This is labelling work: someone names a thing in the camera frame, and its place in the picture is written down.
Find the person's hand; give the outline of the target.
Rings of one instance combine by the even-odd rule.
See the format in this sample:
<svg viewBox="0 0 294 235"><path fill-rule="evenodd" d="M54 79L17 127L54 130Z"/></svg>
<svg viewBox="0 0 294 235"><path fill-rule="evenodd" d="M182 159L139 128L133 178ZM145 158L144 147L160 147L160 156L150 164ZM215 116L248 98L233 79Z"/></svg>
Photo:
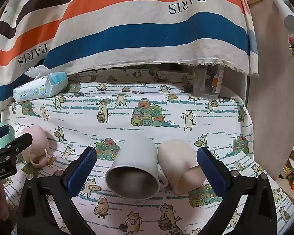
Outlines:
<svg viewBox="0 0 294 235"><path fill-rule="evenodd" d="M9 218L9 209L2 180L0 180L0 218L4 221Z"/></svg>

